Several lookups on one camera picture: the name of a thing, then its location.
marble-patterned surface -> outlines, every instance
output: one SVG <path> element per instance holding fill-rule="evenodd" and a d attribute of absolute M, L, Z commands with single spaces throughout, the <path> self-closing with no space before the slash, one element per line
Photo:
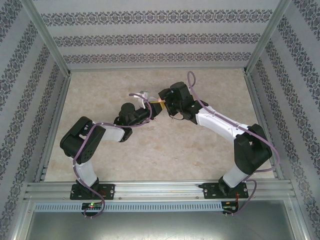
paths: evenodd
<path fill-rule="evenodd" d="M 59 143 L 81 117 L 113 123 L 121 105 L 137 99 L 129 93 L 158 92 L 173 83 L 187 83 L 187 70 L 132 70 L 73 73 L 63 107 L 45 181 L 73 182 L 72 160 Z M 200 98 L 238 122 L 257 122 L 241 69 L 195 70 L 194 87 Z M 234 165 L 233 145 L 207 128 L 173 120 L 164 109 L 157 122 L 134 128 L 123 143 L 102 141 L 92 157 L 101 181 L 219 179 Z M 261 168 L 269 168 L 269 161 Z M 255 178 L 274 178 L 272 172 Z"/>

perforated metal strip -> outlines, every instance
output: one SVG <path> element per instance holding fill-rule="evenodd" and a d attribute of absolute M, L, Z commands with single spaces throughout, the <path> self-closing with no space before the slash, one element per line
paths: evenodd
<path fill-rule="evenodd" d="M 37 203 L 35 212 L 61 213 L 80 212 L 81 202 L 46 202 Z M 190 202 L 108 202 L 104 212 L 205 212 L 222 211 L 220 201 L 190 201 Z"/>

black mounting bracket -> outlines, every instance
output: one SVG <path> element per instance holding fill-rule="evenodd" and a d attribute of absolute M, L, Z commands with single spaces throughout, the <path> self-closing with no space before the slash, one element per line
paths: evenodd
<path fill-rule="evenodd" d="M 104 200 L 113 200 L 115 196 L 114 184 L 99 184 L 97 192 L 102 195 Z M 70 200 L 100 200 L 100 197 L 91 192 L 86 193 L 79 184 L 73 184 L 70 193 Z"/>
<path fill-rule="evenodd" d="M 219 189 L 218 182 L 205 182 L 198 187 L 203 189 L 204 199 L 233 199 L 236 198 L 237 194 L 239 199 L 247 199 L 249 197 L 247 184 L 244 182 L 232 188 L 227 196 Z"/>

striped wall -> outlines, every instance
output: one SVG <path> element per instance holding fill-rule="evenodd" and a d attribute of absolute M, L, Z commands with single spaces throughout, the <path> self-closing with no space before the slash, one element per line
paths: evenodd
<path fill-rule="evenodd" d="M 245 67 L 279 0 L 35 0 L 71 70 Z"/>
<path fill-rule="evenodd" d="M 64 82 L 18 0 L 0 1 L 0 240 L 35 179 Z"/>
<path fill-rule="evenodd" d="M 251 73 L 311 239 L 320 239 L 319 21 L 319 1 L 293 0 Z"/>

enclosure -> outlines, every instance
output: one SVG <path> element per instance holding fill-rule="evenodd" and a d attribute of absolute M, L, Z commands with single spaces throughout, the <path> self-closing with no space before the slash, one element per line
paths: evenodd
<path fill-rule="evenodd" d="M 320 239 L 319 4 L 2 0 L 0 239 Z M 188 71 L 219 113 L 262 126 L 279 166 L 254 174 L 246 210 L 226 217 L 198 185 L 232 168 L 232 144 L 164 109 L 128 141 L 100 143 L 93 168 L 114 198 L 103 224 L 84 219 L 62 137 Z"/>

